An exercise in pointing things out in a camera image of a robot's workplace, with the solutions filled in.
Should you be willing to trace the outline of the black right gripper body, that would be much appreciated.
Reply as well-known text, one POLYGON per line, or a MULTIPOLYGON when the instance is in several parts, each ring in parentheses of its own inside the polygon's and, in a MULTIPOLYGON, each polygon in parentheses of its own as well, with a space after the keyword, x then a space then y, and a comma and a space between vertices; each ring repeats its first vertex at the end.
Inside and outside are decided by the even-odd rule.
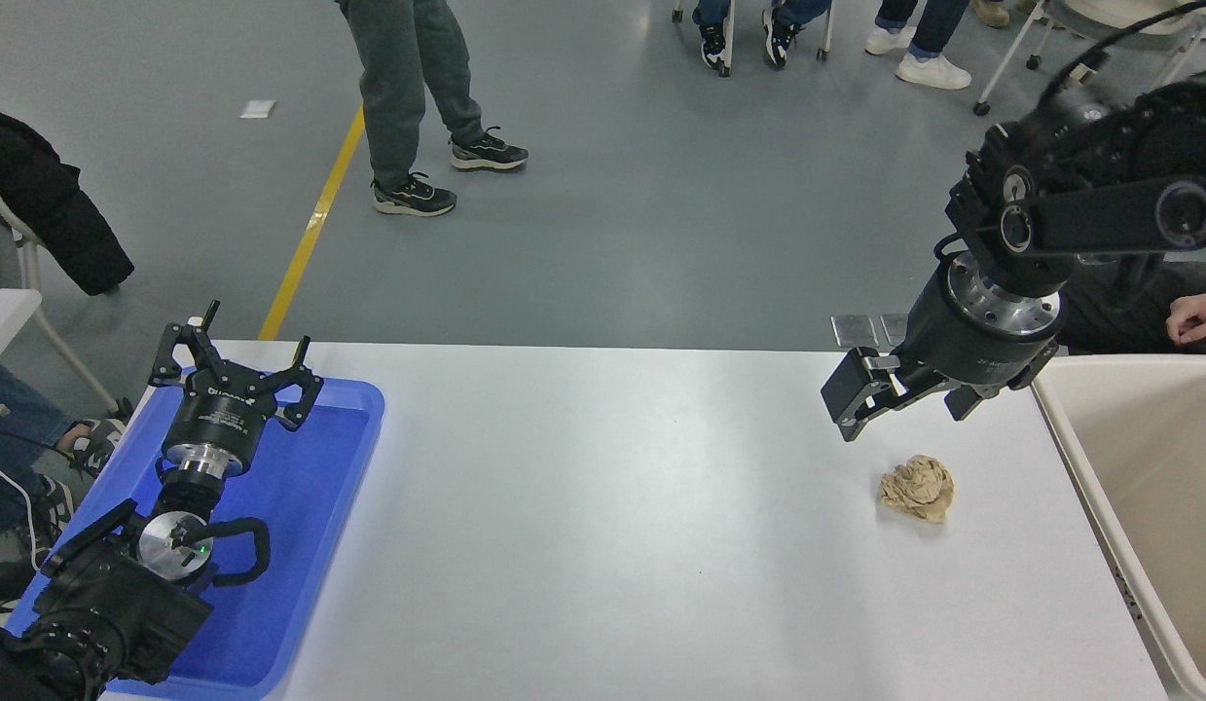
POLYGON ((933 278, 911 308, 904 358, 964 385, 1006 385, 1056 331, 1056 293, 1024 297, 985 278, 933 278))

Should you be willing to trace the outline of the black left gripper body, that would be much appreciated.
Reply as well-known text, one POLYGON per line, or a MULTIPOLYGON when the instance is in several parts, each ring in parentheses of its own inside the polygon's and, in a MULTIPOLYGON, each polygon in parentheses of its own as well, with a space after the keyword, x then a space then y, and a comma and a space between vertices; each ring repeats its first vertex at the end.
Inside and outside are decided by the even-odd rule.
POLYGON ((211 445, 232 458, 254 457, 267 421, 276 411, 273 395, 250 395, 246 385, 221 387, 211 372, 191 374, 183 390, 163 442, 164 456, 175 458, 189 445, 211 445))

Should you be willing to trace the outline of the person's hand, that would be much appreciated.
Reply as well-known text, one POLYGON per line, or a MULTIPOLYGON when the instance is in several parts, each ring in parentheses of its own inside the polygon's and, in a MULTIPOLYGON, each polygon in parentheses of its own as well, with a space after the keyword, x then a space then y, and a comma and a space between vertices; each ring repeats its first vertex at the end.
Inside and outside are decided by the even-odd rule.
POLYGON ((1182 296, 1169 306, 1169 341, 1177 346, 1195 345, 1206 339, 1206 293, 1182 296))

